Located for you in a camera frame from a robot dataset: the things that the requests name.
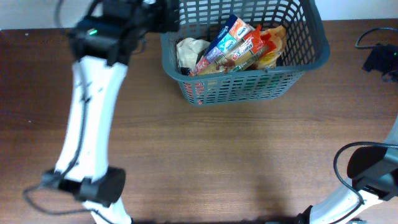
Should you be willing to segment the orange spaghetti pack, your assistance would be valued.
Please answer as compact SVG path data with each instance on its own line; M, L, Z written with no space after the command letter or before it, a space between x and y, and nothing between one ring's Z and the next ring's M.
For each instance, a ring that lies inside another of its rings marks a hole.
M262 26L258 25L249 30L234 47L217 55L213 61L205 59L199 63L197 76L216 73L225 73L227 76L211 77L196 83L194 87L187 86L188 93L196 91L198 105L238 100L239 89L247 82L247 78L232 76L246 70L269 50L267 42L261 37L261 29Z

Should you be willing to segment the orange coffee sachet bag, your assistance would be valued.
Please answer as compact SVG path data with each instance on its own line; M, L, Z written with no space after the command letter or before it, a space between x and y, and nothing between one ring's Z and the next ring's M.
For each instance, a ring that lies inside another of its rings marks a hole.
M261 31L261 39L266 43L267 50L251 65L253 70L275 68L278 58L287 46L286 29L284 26Z

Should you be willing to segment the tissue multipack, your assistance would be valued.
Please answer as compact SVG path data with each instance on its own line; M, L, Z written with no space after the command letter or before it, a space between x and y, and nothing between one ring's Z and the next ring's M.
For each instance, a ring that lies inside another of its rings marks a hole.
M196 76L211 65L218 57L226 55L231 51L245 35L253 31L254 28L245 23L242 19L231 14L229 19L219 31L218 35L211 41L201 59L190 70L189 76Z

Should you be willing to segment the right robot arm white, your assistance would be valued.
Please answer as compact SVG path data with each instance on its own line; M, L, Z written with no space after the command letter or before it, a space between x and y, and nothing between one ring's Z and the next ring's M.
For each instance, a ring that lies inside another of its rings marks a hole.
M351 148L347 179L338 170L338 158ZM397 123L385 142L352 142L337 151L333 170L341 186L324 201L298 214L294 223L349 223L365 209L397 196Z

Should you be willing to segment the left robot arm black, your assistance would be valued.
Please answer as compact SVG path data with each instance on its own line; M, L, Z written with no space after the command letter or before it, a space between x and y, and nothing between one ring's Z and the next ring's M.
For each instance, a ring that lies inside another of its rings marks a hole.
M129 59L148 32L176 32L177 1L93 1L68 33L75 57L73 93L65 142L40 186L62 190L83 204L97 223L131 223L121 194L126 172L108 163L108 141L119 89Z

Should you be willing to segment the green bottle with label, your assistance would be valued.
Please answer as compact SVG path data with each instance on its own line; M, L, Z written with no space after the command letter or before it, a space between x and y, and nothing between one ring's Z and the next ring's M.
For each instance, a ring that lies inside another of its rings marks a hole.
M280 80L279 75L273 75L271 77L268 77L267 80L264 81L262 84L262 92L265 94L271 94L274 89L277 87L278 83Z

